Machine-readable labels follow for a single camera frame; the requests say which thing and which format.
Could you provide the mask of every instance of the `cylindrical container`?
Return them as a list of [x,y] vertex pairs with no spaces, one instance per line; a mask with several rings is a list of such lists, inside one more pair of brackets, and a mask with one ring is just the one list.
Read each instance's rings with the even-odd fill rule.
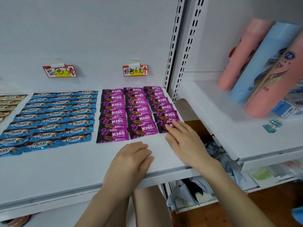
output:
[[273,22],[253,18],[247,26],[240,43],[236,47],[229,64],[219,79],[218,87],[231,90],[240,77],[241,69],[251,59]]
[[295,24],[276,22],[241,74],[229,98],[235,102],[245,103],[301,29],[301,26]]
[[287,49],[276,68],[268,73],[266,81],[245,108],[246,113],[255,118],[264,118],[301,78],[303,78],[303,32]]

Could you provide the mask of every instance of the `hand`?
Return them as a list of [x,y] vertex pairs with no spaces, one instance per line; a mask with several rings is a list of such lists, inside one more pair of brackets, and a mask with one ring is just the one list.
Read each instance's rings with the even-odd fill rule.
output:
[[142,142],[126,144],[110,164],[100,191],[119,201],[127,198],[142,181],[154,160],[148,145]]
[[218,165],[218,161],[207,153],[200,137],[189,125],[176,120],[172,123],[175,128],[165,125],[170,132],[165,139],[183,163],[196,169],[203,176],[210,172],[210,167]]

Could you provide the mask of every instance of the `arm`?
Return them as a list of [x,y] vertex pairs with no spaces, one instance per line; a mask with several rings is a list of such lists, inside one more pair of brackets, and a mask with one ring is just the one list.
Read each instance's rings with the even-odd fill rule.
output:
[[173,120],[175,128],[165,137],[175,154],[196,169],[209,183],[222,208],[236,227],[274,227],[275,225],[233,182],[221,164],[206,151],[198,134],[187,124]]
[[115,207],[139,185],[154,157],[148,145],[125,145],[115,156],[103,180],[102,188],[92,198],[75,227],[106,226]]

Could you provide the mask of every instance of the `handwritten price tag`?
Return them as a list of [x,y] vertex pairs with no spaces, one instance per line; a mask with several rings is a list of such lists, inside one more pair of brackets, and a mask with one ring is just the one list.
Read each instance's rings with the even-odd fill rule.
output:
[[48,78],[56,77],[77,77],[73,65],[65,65],[64,67],[51,68],[51,66],[43,66]]
[[128,65],[123,66],[123,75],[124,76],[148,76],[149,75],[149,66],[140,65],[139,68],[130,68]]

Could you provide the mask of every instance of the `blue bottle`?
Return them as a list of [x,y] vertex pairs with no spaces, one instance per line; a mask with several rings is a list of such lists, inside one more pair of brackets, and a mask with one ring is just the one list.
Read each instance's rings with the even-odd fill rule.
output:
[[295,24],[276,22],[260,44],[248,63],[229,98],[235,102],[245,103],[255,91],[263,76],[276,63],[283,52],[297,37],[302,27]]

